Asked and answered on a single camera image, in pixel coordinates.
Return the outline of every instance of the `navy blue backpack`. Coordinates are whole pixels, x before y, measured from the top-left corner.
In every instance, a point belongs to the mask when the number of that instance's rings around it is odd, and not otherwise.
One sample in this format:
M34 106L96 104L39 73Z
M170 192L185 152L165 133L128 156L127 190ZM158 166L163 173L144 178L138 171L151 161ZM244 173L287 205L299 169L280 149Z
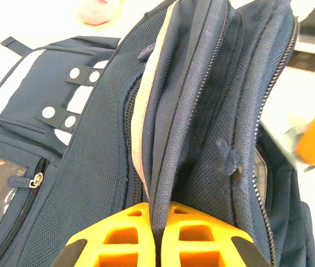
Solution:
M297 172L260 125L298 34L289 0L166 0L120 41L31 50L0 83L0 266L50 266L82 229L171 200L251 236L271 266L315 266Z

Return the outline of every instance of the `pink stuffed toy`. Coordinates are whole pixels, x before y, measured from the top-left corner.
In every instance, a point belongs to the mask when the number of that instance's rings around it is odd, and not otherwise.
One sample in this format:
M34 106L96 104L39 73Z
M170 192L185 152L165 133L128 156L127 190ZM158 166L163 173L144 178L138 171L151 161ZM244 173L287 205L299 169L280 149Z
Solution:
M120 0L83 0L78 14L85 23L99 25L117 16L119 7Z

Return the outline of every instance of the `zipper track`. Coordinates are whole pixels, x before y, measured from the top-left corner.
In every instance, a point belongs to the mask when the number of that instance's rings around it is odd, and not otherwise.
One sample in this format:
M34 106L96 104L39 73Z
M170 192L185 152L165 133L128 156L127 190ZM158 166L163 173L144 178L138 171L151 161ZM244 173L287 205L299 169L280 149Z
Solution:
M42 174L45 174L47 167L48 167L49 161L41 158L39 164L36 167L35 174L41 172ZM39 191L39 187L30 189L29 195L23 205L23 208L21 210L21 213L19 217L17 217L17 220L14 223L14 226L11 228L9 234L7 235L5 241L0 246L0 260L9 248L10 244L18 234L21 226L23 225L27 215L29 214L30 208L34 203L35 197Z
M223 21L222 29L221 29L221 31L220 31L219 39L218 39L217 45L215 46L215 49L214 49L214 52L213 52L211 61L210 61L210 63L209 63L208 69L207 69L207 72L206 72L206 74L204 75L204 78L203 78L201 87L199 88L198 95L197 95L196 100L195 100L195 102L194 102L193 109L192 109L192 112L191 112L191 116L189 117L187 129L189 128L189 125L191 124L192 117L193 117L194 112L195 112L196 107L197 107L197 103L198 103L198 101L199 101L199 98L201 97L201 94L202 94L202 92L203 92L203 89L205 88L205 86L206 86L206 84L207 84L208 77L209 77L209 75L210 75L210 73L211 73L211 71L212 71L212 67L213 67L215 58L217 57L217 54L218 54L219 49L220 49L220 46L221 46L221 44L222 44L222 42L223 42L223 40L224 40L224 34L225 34L226 26L227 26L228 21L229 21L229 10L230 10L230 2L227 1L227 10L226 10L226 12L225 12L225 18L224 18L224 21Z
M271 78L271 81L270 81L270 83L266 89L266 93L265 93L263 100L262 100L261 108L260 108L258 116L257 116L255 132L254 132L255 141L257 141L257 134L258 134L258 128L259 128L259 124L260 124L260 120L261 120L261 114L262 114L263 108L266 104L267 98L269 97L269 94L271 93L272 88L276 84L276 82L279 78L279 75L282 73L283 69L286 67L288 60L291 57L292 52L294 50L294 46L296 45L298 27L299 27L298 21L296 18L294 18L294 26L293 26L293 32L292 32L291 38L289 39L286 50L285 50L285 52L281 58L281 61L279 62L278 66L276 68L276 71L274 72L274 74ZM258 186L256 183L256 177L254 175L254 169L253 169L253 175L252 175L252 183L253 183L253 188L254 188L255 193L256 193L258 205L261 209L263 221L264 221L264 224L266 226L266 231L267 231L267 236L268 236L268 244L269 244L269 252L271 254L271 265L272 265L272 267L276 267L276 265L277 265L276 250L274 247L273 233L272 233L271 225L269 223L269 218L267 216L266 208L264 207L261 196L259 194L259 189L258 189Z
M131 152L131 119L133 116L133 112L134 112L134 106L135 106L135 98L137 96L137 93L139 91L140 85L138 85L136 87L136 89L134 90L133 94L131 95L131 98L129 100L129 103L127 105L126 108L126 115L125 115L125 122L124 122L124 126L125 126L125 134L126 134L126 140L127 140L127 144L128 144L128 150L129 153ZM134 200L133 200L133 204L139 204L142 201L142 194L143 194L143 183L140 180L140 177L135 169L135 167L133 166L133 178L134 178Z

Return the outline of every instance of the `white snap button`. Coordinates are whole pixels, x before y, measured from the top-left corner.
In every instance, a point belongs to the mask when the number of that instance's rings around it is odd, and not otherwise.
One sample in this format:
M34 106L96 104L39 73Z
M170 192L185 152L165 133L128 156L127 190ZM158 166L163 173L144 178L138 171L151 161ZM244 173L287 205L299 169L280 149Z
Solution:
M98 78L99 78L99 72L98 71L94 71L91 73L91 75L89 75L89 81L90 82L96 82L98 81Z
M76 122L76 117L74 116L70 116L68 117L65 122L64 122L64 125L67 127L67 128L71 128L74 123Z
M55 115L56 111L53 107L46 107L42 110L42 116L44 118L52 118Z
M69 73L71 79L76 79L79 76L79 68L74 68Z

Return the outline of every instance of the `zipper pull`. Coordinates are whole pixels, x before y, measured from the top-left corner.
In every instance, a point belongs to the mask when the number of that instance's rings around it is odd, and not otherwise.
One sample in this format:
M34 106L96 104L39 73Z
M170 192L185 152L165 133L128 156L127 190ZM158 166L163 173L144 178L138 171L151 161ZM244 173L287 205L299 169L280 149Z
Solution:
M44 176L41 172L35 175L34 179L28 179L18 175L12 175L7 180L7 186L12 188L37 188L40 186Z

